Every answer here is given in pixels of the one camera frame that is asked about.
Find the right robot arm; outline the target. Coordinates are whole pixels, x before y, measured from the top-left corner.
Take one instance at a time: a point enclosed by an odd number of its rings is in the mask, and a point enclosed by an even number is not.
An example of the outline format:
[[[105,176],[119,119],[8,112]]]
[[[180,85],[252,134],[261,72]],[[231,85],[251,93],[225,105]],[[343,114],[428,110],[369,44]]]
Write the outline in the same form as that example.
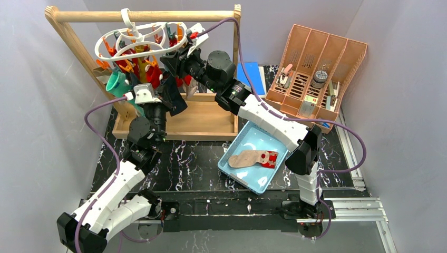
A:
[[[322,189],[317,180],[317,162],[322,140],[319,127],[311,128],[288,120],[284,114],[255,95],[254,89],[234,77],[236,65],[224,51],[213,51],[207,60],[201,50],[188,54],[179,49],[160,57],[167,71],[175,77],[190,75],[213,91],[215,101],[226,111],[253,122],[265,130],[289,151],[285,166],[293,172],[300,188],[299,210],[303,215],[318,218],[322,213]]]

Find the white sock hanger with clips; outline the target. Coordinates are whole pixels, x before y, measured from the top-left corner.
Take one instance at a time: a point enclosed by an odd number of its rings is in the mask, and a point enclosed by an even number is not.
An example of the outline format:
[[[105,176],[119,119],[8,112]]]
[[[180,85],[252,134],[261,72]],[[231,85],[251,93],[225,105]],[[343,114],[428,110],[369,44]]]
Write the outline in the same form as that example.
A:
[[[183,22],[155,22],[137,25],[130,19],[130,10],[120,10],[124,28],[105,33],[97,40],[94,52],[103,68],[134,72],[139,61],[151,64],[149,57],[164,55],[186,46],[192,31]]]

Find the navy sock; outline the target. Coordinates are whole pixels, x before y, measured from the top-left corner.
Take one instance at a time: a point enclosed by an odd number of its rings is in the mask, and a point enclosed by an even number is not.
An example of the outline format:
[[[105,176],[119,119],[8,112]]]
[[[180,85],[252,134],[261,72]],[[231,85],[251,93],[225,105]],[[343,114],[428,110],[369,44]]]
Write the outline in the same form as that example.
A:
[[[178,90],[176,78],[169,73],[164,73],[163,79],[161,80],[161,84],[170,84],[171,85],[170,95],[172,98],[174,111],[169,112],[170,116],[176,116],[176,115],[182,113],[188,106]]]

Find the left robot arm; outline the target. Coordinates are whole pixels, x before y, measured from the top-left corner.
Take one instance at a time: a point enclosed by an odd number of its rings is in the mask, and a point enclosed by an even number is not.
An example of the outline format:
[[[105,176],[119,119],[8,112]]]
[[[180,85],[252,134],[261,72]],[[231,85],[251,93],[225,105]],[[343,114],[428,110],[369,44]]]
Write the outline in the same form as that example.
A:
[[[62,213],[57,219],[61,243],[73,252],[103,252],[111,238],[140,218],[147,217],[164,223],[173,206],[163,204],[151,190],[138,192],[122,204],[128,192],[158,164],[162,155],[157,146],[166,140],[166,113],[172,109],[167,83],[155,90],[149,83],[134,87],[124,95],[127,100],[143,107],[144,114],[129,127],[128,151],[119,159],[117,168],[100,189],[72,213]]]

